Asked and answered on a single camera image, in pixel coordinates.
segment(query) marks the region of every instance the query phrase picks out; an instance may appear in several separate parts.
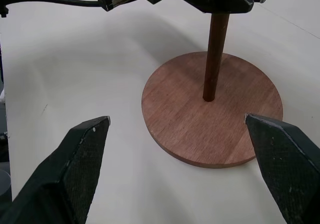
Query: circular wooden disc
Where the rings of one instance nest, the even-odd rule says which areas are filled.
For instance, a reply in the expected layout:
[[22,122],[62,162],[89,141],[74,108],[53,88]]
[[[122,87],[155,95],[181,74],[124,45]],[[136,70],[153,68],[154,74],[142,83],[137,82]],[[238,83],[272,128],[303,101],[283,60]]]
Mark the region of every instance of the circular wooden disc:
[[282,120],[280,95],[257,67],[224,54],[215,100],[202,98],[206,52],[185,54],[160,66],[142,94],[147,128],[166,152],[191,165],[223,168],[255,157],[245,113]]

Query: wooden rod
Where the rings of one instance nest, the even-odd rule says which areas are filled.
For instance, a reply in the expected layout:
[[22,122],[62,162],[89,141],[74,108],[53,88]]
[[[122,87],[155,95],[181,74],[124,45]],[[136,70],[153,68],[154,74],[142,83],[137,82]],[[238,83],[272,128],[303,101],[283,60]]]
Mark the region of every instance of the wooden rod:
[[205,68],[203,99],[213,101],[216,94],[218,75],[226,33],[229,22],[229,14],[211,15],[208,54]]

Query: white table surface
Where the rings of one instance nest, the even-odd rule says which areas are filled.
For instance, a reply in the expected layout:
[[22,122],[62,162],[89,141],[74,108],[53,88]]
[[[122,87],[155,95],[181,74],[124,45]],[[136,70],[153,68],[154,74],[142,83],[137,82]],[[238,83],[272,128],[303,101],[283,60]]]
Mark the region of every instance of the white table surface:
[[[226,53],[276,85],[284,121],[320,143],[320,0],[267,0],[230,18]],[[165,61],[206,50],[210,15],[181,0],[107,13],[48,3],[9,6],[0,20],[15,197],[37,165],[82,121],[111,117],[88,224],[284,223],[251,161],[203,169],[151,138],[141,95]]]

